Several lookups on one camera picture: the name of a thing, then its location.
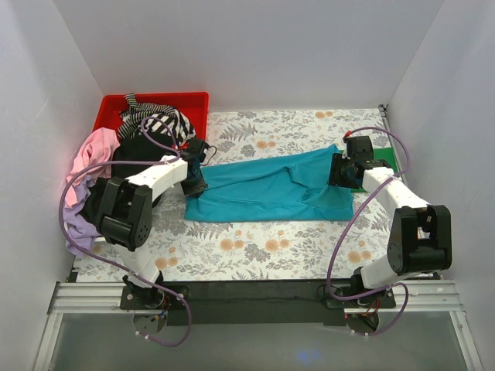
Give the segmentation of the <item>teal t shirt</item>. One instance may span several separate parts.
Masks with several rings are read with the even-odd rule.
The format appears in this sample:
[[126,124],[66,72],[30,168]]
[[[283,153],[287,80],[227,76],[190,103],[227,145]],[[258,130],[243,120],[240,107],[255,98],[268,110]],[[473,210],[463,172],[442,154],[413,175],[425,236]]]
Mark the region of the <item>teal t shirt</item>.
[[336,145],[297,155],[203,168],[208,188],[186,201],[185,219],[206,223],[348,221],[353,194],[328,183]]

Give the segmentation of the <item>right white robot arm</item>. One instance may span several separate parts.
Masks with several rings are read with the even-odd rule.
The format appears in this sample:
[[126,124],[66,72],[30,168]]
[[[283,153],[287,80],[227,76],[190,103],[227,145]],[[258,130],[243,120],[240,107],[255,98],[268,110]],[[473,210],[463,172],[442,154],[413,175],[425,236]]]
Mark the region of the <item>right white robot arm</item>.
[[369,137],[349,131],[343,141],[346,149],[333,155],[329,184],[363,189],[391,215],[386,254],[358,268],[347,286],[327,284],[332,299],[364,308],[401,280],[451,267],[452,217],[446,206],[433,205],[414,194],[400,172],[375,158]]

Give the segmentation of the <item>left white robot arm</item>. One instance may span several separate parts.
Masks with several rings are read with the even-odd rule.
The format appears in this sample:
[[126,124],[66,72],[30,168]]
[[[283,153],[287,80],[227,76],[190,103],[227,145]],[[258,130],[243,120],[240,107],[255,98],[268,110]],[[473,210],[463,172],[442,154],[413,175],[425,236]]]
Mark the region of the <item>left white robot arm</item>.
[[197,198],[207,189],[201,172],[210,146],[192,138],[179,159],[165,155],[158,165],[126,179],[113,177],[101,182],[101,201],[94,222],[96,229],[122,259],[129,272],[123,281],[132,297],[149,309],[164,302],[162,274],[145,245],[152,228],[153,203],[179,183],[183,194]]

